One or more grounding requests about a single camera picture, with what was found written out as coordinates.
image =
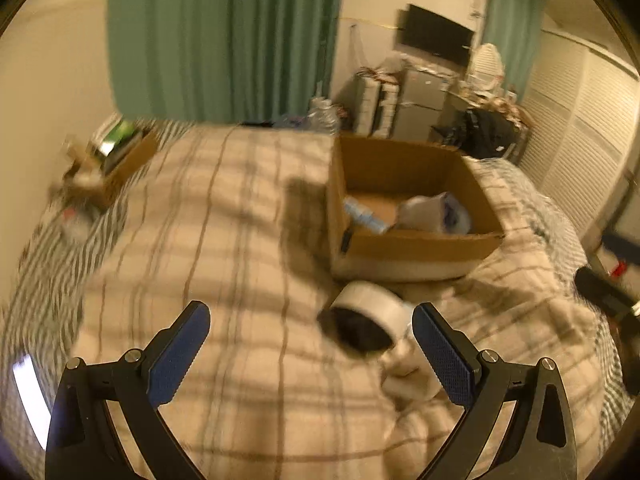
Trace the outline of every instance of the plastic bottle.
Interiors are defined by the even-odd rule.
[[[340,131],[340,119],[331,101],[313,99],[312,104],[306,117],[308,129],[320,134],[337,135]]]

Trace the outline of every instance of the blue item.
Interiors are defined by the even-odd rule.
[[[412,329],[415,340],[436,372],[449,400],[469,409],[475,398],[474,371],[458,354],[447,335],[440,330],[432,317],[435,309],[433,305],[430,307],[431,313],[425,309],[425,304],[414,309]]]
[[[342,202],[347,215],[351,217],[354,223],[364,225],[377,235],[381,235],[389,231],[390,226],[381,219],[373,215],[373,211],[364,207],[360,202],[351,196],[345,197]]]
[[[471,216],[451,193],[444,196],[444,229],[451,235],[467,235],[471,232]]]
[[[182,325],[174,338],[149,368],[147,397],[154,408],[170,402],[184,379],[198,350],[209,333],[211,314],[209,307],[200,301],[191,301],[183,311]],[[170,329],[159,332],[168,334]]]

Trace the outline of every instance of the green curtain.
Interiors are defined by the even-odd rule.
[[[326,95],[340,0],[108,0],[126,116],[235,123],[304,115]]]
[[[544,0],[488,0],[483,43],[493,43],[504,65],[503,87],[521,98],[540,42]]]

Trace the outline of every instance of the open cardboard box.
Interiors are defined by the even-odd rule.
[[[393,224],[398,204],[449,191],[472,219],[468,235],[351,226],[342,206],[353,196]],[[455,148],[421,142],[337,137],[327,191],[332,274],[344,280],[420,282],[458,278],[498,248],[502,225]]]

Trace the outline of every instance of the blue gripper pad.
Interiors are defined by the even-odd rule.
[[[157,350],[159,346],[164,346],[148,370],[147,396],[154,408],[174,398],[209,334],[210,324],[209,307],[199,301],[191,301],[174,324],[161,330],[149,343],[145,354],[149,349]]]
[[[476,381],[472,367],[459,354],[452,341],[457,332],[431,303],[420,304],[414,309],[412,327],[418,345],[436,372],[449,400],[469,409],[475,398]]]

